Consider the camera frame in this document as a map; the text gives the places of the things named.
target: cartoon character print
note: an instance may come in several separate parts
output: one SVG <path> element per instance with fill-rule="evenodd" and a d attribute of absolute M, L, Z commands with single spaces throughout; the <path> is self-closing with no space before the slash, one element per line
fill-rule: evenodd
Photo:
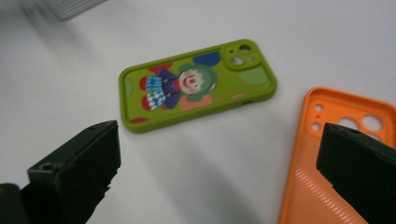
<path fill-rule="evenodd" d="M 139 86 L 150 91 L 142 98 L 146 110 L 157 107 L 175 108 L 182 95 L 190 102 L 197 102 L 213 91 L 217 83 L 215 73 L 205 65 L 185 64 L 180 67 L 180 75 L 161 70 L 157 76 L 142 77 Z"/>

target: white table surface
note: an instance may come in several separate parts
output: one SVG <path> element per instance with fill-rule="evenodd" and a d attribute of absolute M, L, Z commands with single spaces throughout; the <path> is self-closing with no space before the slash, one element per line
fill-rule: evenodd
<path fill-rule="evenodd" d="M 396 105 L 394 1 L 109 0 L 65 23 L 0 1 L 0 182 L 116 119 L 122 166 L 88 223 L 276 223 L 304 95 Z M 150 133 L 120 121 L 128 66 L 254 40 L 278 80 L 263 103 Z"/>

